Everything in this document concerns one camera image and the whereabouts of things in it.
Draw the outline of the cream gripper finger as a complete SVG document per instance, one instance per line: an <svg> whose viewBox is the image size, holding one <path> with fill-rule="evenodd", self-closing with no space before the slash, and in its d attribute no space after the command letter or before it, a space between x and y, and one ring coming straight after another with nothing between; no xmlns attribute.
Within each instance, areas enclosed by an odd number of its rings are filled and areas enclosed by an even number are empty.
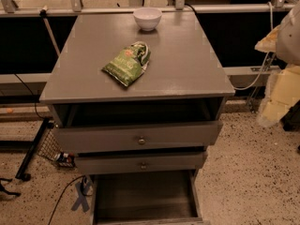
<svg viewBox="0 0 300 225"><path fill-rule="evenodd" d="M263 39L258 41L254 49L262 53L274 53L277 46L278 31L279 25L272 29Z"/></svg>
<svg viewBox="0 0 300 225"><path fill-rule="evenodd" d="M300 100L300 67L288 64L280 72L272 72L265 87L257 122L264 128L277 124Z"/></svg>

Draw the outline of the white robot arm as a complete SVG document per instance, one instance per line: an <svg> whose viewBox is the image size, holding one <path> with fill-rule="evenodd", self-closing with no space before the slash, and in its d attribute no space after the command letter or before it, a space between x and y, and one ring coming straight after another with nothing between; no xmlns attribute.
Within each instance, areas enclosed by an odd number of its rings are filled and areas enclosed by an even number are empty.
<svg viewBox="0 0 300 225"><path fill-rule="evenodd" d="M300 100L300 2L266 37L258 41L255 49L274 53L287 66L272 73L267 81L257 122L264 128L278 123Z"/></svg>

